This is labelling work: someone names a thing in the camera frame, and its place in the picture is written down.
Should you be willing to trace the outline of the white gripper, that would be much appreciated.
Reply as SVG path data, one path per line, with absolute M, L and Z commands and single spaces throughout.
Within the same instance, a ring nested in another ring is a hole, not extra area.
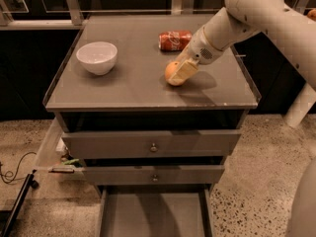
M 199 64 L 210 64 L 222 54 L 222 50 L 216 49 L 209 43 L 204 28 L 200 28 L 192 36 L 188 46 L 175 58 L 178 65 L 172 78 L 177 80 L 181 86 L 198 72 L 198 65 L 189 58 L 196 60 Z

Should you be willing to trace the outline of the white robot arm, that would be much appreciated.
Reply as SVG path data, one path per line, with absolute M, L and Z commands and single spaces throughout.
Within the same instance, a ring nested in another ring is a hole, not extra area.
M 316 237 L 315 24 L 283 0 L 225 0 L 167 68 L 172 85 L 236 41 L 264 33 L 307 81 L 285 116 L 249 116 L 209 202 L 217 237 Z

